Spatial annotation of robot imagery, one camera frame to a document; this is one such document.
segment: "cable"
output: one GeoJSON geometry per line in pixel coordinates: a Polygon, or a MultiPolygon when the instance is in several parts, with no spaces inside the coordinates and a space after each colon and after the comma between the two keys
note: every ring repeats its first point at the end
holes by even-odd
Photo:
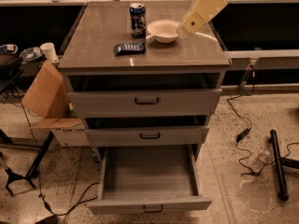
{"type": "Polygon", "coordinates": [[[6,96],[4,96],[3,94],[1,94],[1,96],[2,96],[7,102],[11,103],[12,105],[15,105],[15,106],[18,107],[18,108],[21,108],[21,106],[18,106],[18,105],[16,105],[16,104],[13,104],[11,101],[9,101],[8,98],[7,98],[6,96]]]}
{"type": "MultiPolygon", "coordinates": [[[[250,68],[252,69],[252,78],[253,78],[253,81],[254,81],[254,80],[255,80],[255,70],[254,70],[254,66],[251,65],[250,68]]],[[[249,127],[246,128],[245,130],[243,130],[240,134],[238,134],[238,135],[236,136],[236,139],[235,139],[235,147],[236,147],[238,150],[246,151],[246,152],[249,153],[248,156],[243,157],[243,158],[239,159],[239,161],[238,161],[243,167],[249,169],[249,173],[244,173],[244,174],[241,174],[241,175],[255,175],[255,173],[253,172],[253,170],[252,170],[250,167],[248,167],[247,165],[245,165],[245,164],[242,162],[243,160],[248,159],[249,157],[251,157],[251,156],[252,156],[252,152],[251,152],[250,150],[248,150],[248,149],[244,149],[244,148],[241,148],[241,147],[238,146],[239,142],[241,142],[241,141],[242,141],[242,140],[249,134],[249,132],[251,131],[251,129],[252,129],[252,127],[253,127],[253,124],[252,124],[252,122],[251,122],[251,120],[250,120],[249,118],[244,117],[244,116],[241,116],[241,115],[236,111],[236,109],[235,109],[235,107],[234,107],[232,101],[233,101],[234,99],[237,99],[237,98],[240,98],[240,97],[243,97],[243,96],[251,96],[251,95],[253,95],[254,91],[255,91],[255,82],[253,82],[252,90],[251,90],[251,93],[250,93],[250,94],[242,93],[242,94],[237,95],[237,96],[235,96],[235,97],[226,99],[227,103],[228,103],[229,106],[232,108],[232,110],[234,111],[234,113],[235,113],[240,119],[242,119],[243,121],[247,122],[248,125],[249,125],[249,127]]]]}
{"type": "Polygon", "coordinates": [[[92,186],[97,185],[97,184],[99,184],[99,182],[92,183],[89,187],[87,187],[87,188],[84,190],[84,192],[81,194],[81,196],[80,196],[80,198],[78,199],[77,203],[74,204],[74,205],[73,205],[67,212],[65,212],[65,213],[61,213],[61,214],[56,214],[56,213],[54,213],[54,212],[51,210],[50,205],[46,202],[45,197],[44,197],[44,195],[43,195],[42,192],[41,192],[41,188],[39,189],[39,191],[40,191],[39,197],[43,200],[46,209],[47,209],[49,212],[51,212],[53,215],[55,215],[56,217],[59,217],[59,216],[66,216],[66,215],[70,214],[70,213],[71,213],[77,206],[79,206],[80,204],[83,204],[83,203],[86,203],[86,202],[90,202],[90,201],[93,201],[93,200],[97,199],[97,196],[96,196],[96,197],[94,197],[94,198],[91,198],[91,199],[82,201],[82,198],[84,197],[85,193],[86,193],[92,186]]]}
{"type": "Polygon", "coordinates": [[[35,114],[31,113],[31,111],[30,111],[28,108],[26,108],[26,109],[27,109],[27,112],[28,112],[31,116],[33,116],[33,117],[39,117],[39,115],[35,115],[35,114]]]}
{"type": "MultiPolygon", "coordinates": [[[[17,91],[17,93],[18,93],[18,98],[19,98],[20,103],[21,103],[21,108],[22,108],[22,110],[23,110],[23,112],[24,112],[24,115],[25,115],[25,117],[26,117],[26,119],[27,119],[28,125],[29,125],[29,127],[31,127],[30,120],[28,119],[28,117],[27,117],[27,113],[26,113],[26,111],[25,111],[25,107],[23,106],[23,104],[22,104],[22,102],[21,102],[21,96],[19,95],[19,90],[16,89],[16,91],[17,91]]],[[[33,138],[34,138],[34,140],[35,140],[35,142],[36,142],[36,145],[38,146],[38,151],[40,151],[40,146],[39,146],[39,144],[38,144],[38,142],[37,142],[37,140],[36,140],[36,138],[35,138],[35,136],[34,136],[34,134],[33,134],[32,129],[30,129],[30,132],[31,132],[31,135],[33,136],[33,138]]],[[[74,205],[73,205],[73,206],[72,206],[66,213],[63,213],[63,214],[56,214],[56,213],[54,213],[54,212],[51,210],[50,205],[46,202],[45,197],[44,197],[44,195],[43,195],[43,193],[42,193],[42,191],[41,191],[41,172],[40,172],[40,170],[39,170],[39,165],[38,165],[38,167],[37,167],[37,171],[38,171],[38,183],[39,183],[39,185],[38,185],[38,186],[39,186],[39,195],[38,195],[38,197],[41,198],[41,199],[43,200],[44,205],[45,205],[45,208],[46,208],[49,212],[51,212],[53,215],[55,215],[56,217],[58,217],[58,216],[65,216],[65,218],[64,218],[64,222],[65,222],[66,216],[67,216],[68,214],[70,214],[70,213],[71,213],[77,206],[79,206],[80,204],[83,204],[83,203],[86,203],[86,202],[90,202],[90,201],[93,201],[93,200],[97,199],[97,196],[96,196],[96,197],[94,197],[94,198],[91,198],[91,199],[82,201],[82,198],[84,197],[85,193],[89,190],[89,188],[91,188],[92,186],[94,186],[94,185],[96,185],[96,184],[99,184],[98,182],[95,182],[95,183],[92,183],[89,187],[87,187],[87,188],[84,190],[84,192],[82,193],[82,195],[81,195],[80,198],[78,199],[77,203],[74,204],[74,205]]]]}
{"type": "Polygon", "coordinates": [[[17,91],[18,95],[15,95],[15,94],[13,93],[13,90],[12,90],[12,89],[10,90],[11,95],[12,95],[14,98],[19,99],[20,97],[24,97],[24,96],[25,96],[25,93],[24,93],[23,91],[21,91],[21,90],[18,89],[17,87],[15,87],[15,88],[16,88],[16,91],[17,91]]]}
{"type": "Polygon", "coordinates": [[[297,146],[297,145],[299,145],[299,142],[293,142],[293,143],[288,144],[287,145],[288,154],[286,156],[282,157],[282,158],[287,158],[291,154],[289,146],[297,146]]]}

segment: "soda can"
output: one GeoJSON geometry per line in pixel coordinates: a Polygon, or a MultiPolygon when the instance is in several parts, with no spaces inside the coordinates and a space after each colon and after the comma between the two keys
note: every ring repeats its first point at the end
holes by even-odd
{"type": "Polygon", "coordinates": [[[143,4],[132,3],[130,5],[131,33],[134,37],[146,35],[146,8],[143,4]]]}

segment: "drawer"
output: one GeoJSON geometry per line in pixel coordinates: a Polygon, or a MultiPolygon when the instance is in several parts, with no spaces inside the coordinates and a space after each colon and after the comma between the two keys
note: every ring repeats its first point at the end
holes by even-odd
{"type": "Polygon", "coordinates": [[[205,210],[190,146],[107,147],[95,215],[205,210]]]}
{"type": "Polygon", "coordinates": [[[79,118],[213,114],[221,89],[69,92],[79,118]]]}
{"type": "Polygon", "coordinates": [[[86,136],[92,147],[156,146],[202,144],[207,126],[89,129],[86,136]]]}

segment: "plug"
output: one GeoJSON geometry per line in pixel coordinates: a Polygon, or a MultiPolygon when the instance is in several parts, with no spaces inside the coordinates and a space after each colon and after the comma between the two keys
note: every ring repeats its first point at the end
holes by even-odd
{"type": "Polygon", "coordinates": [[[49,205],[47,202],[44,202],[44,205],[45,205],[46,209],[47,209],[49,212],[52,213],[52,210],[51,210],[51,208],[50,208],[50,205],[49,205]]]}
{"type": "Polygon", "coordinates": [[[249,128],[245,129],[244,131],[242,131],[242,133],[240,133],[240,134],[236,137],[235,141],[236,141],[237,143],[239,143],[243,138],[245,138],[245,137],[247,136],[247,134],[249,134],[249,132],[250,132],[250,129],[249,129],[249,128]]]}

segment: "gray cabinet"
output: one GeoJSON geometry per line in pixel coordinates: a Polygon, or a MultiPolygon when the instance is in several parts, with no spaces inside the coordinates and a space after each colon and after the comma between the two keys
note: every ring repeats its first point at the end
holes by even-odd
{"type": "MultiPolygon", "coordinates": [[[[129,3],[90,3],[59,68],[102,162],[94,214],[207,209],[195,162],[230,63],[207,25],[190,40],[131,38],[129,3]],[[118,30],[109,29],[117,14],[118,30]],[[145,54],[116,57],[117,43],[145,54]]],[[[188,1],[144,2],[148,22],[179,21],[188,1]]]]}

